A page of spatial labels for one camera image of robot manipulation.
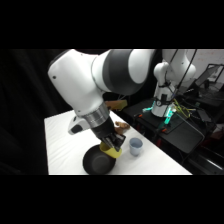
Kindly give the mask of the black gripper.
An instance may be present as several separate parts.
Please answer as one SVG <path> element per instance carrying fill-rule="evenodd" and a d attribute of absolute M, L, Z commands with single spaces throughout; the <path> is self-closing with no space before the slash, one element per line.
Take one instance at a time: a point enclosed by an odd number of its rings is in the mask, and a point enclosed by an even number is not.
<path fill-rule="evenodd" d="M 108 118 L 98 127 L 92 128 L 92 131 L 96 137 L 102 141 L 102 147 L 114 148 L 117 152 L 120 151 L 121 146 L 126 139 L 123 134 L 118 133 L 115 130 L 114 123 L 111 118 Z"/>

